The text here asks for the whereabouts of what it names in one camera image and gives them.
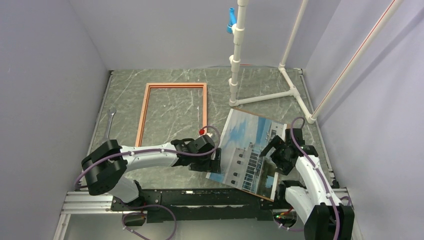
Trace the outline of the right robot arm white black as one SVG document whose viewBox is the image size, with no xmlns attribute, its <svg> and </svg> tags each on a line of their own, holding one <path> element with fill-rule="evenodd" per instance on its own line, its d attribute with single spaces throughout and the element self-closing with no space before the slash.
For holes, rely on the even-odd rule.
<svg viewBox="0 0 424 240">
<path fill-rule="evenodd" d="M 285 130 L 285 138 L 275 135 L 261 151 L 269 156 L 284 175 L 297 170 L 303 183 L 285 180 L 275 194 L 276 203 L 291 208 L 303 222 L 306 240 L 349 240 L 353 234 L 355 213 L 334 192 L 325 177 L 319 154 L 306 145 L 300 128 Z"/>
</svg>

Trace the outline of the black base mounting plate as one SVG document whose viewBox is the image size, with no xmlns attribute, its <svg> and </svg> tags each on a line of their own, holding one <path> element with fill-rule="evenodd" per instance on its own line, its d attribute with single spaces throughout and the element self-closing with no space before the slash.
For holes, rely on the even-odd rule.
<svg viewBox="0 0 424 240">
<path fill-rule="evenodd" d="M 165 221 L 272 221 L 291 207 L 286 201 L 260 198 L 235 188 L 144 189 L 147 223 Z"/>
</svg>

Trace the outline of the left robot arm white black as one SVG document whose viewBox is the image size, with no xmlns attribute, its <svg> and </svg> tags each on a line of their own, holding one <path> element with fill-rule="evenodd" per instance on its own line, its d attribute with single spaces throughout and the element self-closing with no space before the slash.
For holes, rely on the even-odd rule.
<svg viewBox="0 0 424 240">
<path fill-rule="evenodd" d="M 196 172 L 219 173 L 221 149 L 207 135 L 175 139 L 156 146 L 124 146 L 107 140 L 86 156 L 82 162 L 85 188 L 91 196 L 111 194 L 129 209 L 145 206 L 142 187 L 125 173 L 152 167 L 188 166 Z"/>
</svg>

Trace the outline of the silver open-end wrench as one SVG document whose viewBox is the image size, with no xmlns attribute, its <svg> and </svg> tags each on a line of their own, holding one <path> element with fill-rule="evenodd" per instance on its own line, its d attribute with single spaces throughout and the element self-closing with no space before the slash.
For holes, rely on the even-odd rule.
<svg viewBox="0 0 424 240">
<path fill-rule="evenodd" d="M 109 140 L 112 122 L 113 122 L 113 118 L 114 118 L 114 115 L 116 114 L 116 112 L 117 112 L 117 110 L 116 110 L 115 107 L 112 107 L 107 111 L 107 123 L 106 123 L 106 128 L 105 128 L 105 131 L 104 131 L 104 134 L 103 134 L 103 138 L 100 141 L 101 143 L 104 143 L 104 142 Z"/>
</svg>

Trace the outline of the orange wooden picture frame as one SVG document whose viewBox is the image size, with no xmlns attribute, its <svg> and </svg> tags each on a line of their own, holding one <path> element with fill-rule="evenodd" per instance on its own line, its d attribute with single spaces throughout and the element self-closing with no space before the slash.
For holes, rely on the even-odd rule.
<svg viewBox="0 0 424 240">
<path fill-rule="evenodd" d="M 136 134 L 135 146 L 140 147 L 143 142 L 143 135 L 146 124 L 146 116 L 150 93 L 152 89 L 201 89 L 202 90 L 202 123 L 208 124 L 208 87 L 206 82 L 148 82 L 145 87 L 141 113 Z"/>
</svg>

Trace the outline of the building and sky photo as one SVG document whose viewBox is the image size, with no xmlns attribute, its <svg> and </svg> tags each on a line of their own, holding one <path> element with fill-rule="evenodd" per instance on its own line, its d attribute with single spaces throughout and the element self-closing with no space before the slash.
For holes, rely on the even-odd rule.
<svg viewBox="0 0 424 240">
<path fill-rule="evenodd" d="M 220 172 L 206 178 L 273 201 L 279 173 L 261 152 L 275 136 L 285 139 L 288 125 L 240 109 L 231 109 L 220 137 Z"/>
</svg>

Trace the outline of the white PVC pipe stand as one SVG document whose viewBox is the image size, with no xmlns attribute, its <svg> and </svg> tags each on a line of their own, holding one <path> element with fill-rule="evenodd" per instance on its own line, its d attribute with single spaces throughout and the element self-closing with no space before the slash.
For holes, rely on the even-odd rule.
<svg viewBox="0 0 424 240">
<path fill-rule="evenodd" d="M 248 0 L 237 1 L 237 9 L 235 9 L 236 24 L 232 26 L 234 51 L 233 51 L 233 54 L 229 56 L 229 62 L 231 67 L 231 77 L 228 79 L 229 92 L 230 92 L 229 106 L 237 107 L 239 105 L 256 103 L 256 102 L 261 102 L 265 100 L 271 100 L 271 99 L 277 99 L 277 98 L 283 98 L 283 97 L 294 97 L 305 116 L 305 120 L 309 124 L 315 123 L 321 111 L 327 105 L 327 103 L 329 102 L 333 94 L 336 92 L 339 85 L 345 80 L 347 75 L 353 70 L 354 66 L 357 64 L 359 59 L 364 55 L 366 50 L 371 46 L 371 43 L 375 40 L 375 38 L 378 36 L 378 34 L 387 24 L 387 22 L 392 18 L 394 13 L 398 10 L 398 8 L 403 3 L 403 1 L 392 0 L 390 2 L 388 7 L 385 9 L 385 11 L 379 17 L 379 19 L 374 24 L 372 29 L 366 35 L 366 37 L 364 38 L 364 40 L 362 41 L 358 49 L 355 51 L 355 53 L 353 54 L 349 62 L 346 64 L 344 69 L 339 74 L 338 78 L 335 80 L 334 84 L 331 86 L 331 88 L 328 90 L 326 95 L 323 97 L 322 101 L 319 103 L 318 107 L 316 107 L 313 112 L 308 110 L 305 104 L 305 101 L 302 100 L 299 90 L 294 85 L 293 81 L 289 77 L 286 70 L 287 58 L 289 56 L 290 50 L 292 49 L 294 40 L 296 38 L 298 29 L 300 27 L 301 21 L 305 14 L 308 3 L 309 3 L 308 0 L 303 0 L 300 3 L 300 7 L 298 9 L 295 22 L 293 24 L 293 27 L 289 36 L 289 40 L 287 42 L 282 59 L 277 68 L 278 71 L 282 74 L 286 83 L 288 84 L 289 90 L 273 93 L 273 94 L 268 94 L 268 95 L 238 99 L 237 98 L 238 75 L 239 75 L 240 66 L 241 66 L 241 49 L 242 49 L 242 43 L 244 41 L 244 36 L 245 36 L 245 21 L 246 21 L 247 6 L 249 4 L 249 1 Z"/>
</svg>

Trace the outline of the blue pipe fitting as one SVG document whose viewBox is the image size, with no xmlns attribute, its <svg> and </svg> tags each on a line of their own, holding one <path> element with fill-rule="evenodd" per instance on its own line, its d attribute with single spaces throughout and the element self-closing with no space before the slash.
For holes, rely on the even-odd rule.
<svg viewBox="0 0 424 240">
<path fill-rule="evenodd" d="M 229 33 L 229 34 L 233 33 L 232 27 L 236 23 L 237 23 L 237 18 L 236 18 L 236 15 L 235 15 L 235 9 L 233 7 L 231 7 L 231 8 L 229 8 L 229 20 L 228 20 L 228 24 L 227 24 L 227 27 L 226 27 L 227 33 Z"/>
</svg>

